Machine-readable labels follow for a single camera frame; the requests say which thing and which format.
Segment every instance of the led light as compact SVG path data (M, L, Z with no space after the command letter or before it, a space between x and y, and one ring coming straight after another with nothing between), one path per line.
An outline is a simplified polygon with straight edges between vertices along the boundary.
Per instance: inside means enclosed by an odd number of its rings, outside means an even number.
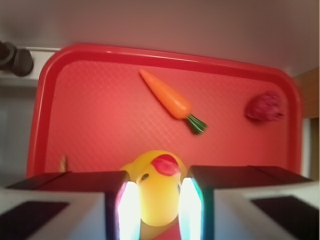
M197 182L186 177L181 185L178 216L182 240L200 240L202 236L203 196Z
M126 183L120 192L117 207L120 240L138 240L140 238L141 210L138 186L135 182Z

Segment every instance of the red tray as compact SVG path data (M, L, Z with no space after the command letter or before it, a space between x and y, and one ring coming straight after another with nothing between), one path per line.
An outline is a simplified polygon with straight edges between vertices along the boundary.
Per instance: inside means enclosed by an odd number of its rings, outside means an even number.
M208 129L194 135L173 118L139 75L143 68L180 92ZM253 122L247 102L277 92L284 118ZM44 66L36 94L27 176L114 171L150 150L190 165L279 166L300 172L301 101L282 71L177 53L74 45Z

